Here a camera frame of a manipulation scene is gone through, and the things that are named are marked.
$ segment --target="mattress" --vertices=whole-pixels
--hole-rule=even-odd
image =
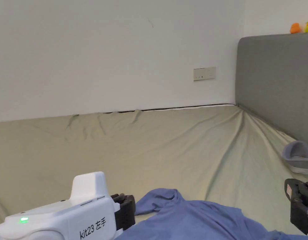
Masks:
[[[241,208],[268,230],[299,234],[284,181],[308,177],[280,158],[291,141],[236,106],[0,122],[0,223],[68,199],[76,175],[103,171],[110,194],[139,200],[176,188],[186,200]]]

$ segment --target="gray slipper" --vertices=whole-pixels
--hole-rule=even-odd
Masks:
[[[295,141],[286,145],[282,156],[292,172],[308,175],[308,144],[306,142]]]

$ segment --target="power socket panel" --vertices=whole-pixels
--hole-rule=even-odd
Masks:
[[[216,67],[198,68],[193,70],[193,80],[207,80],[216,78]]]

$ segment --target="blue shirt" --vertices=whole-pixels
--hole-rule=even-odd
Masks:
[[[307,236],[269,232],[238,208],[186,201],[176,189],[154,189],[137,202],[136,215],[151,212],[157,214],[127,229],[116,240],[308,240]]]

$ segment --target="upholstered headboard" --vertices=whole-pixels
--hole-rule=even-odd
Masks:
[[[236,104],[308,142],[308,33],[239,41]]]

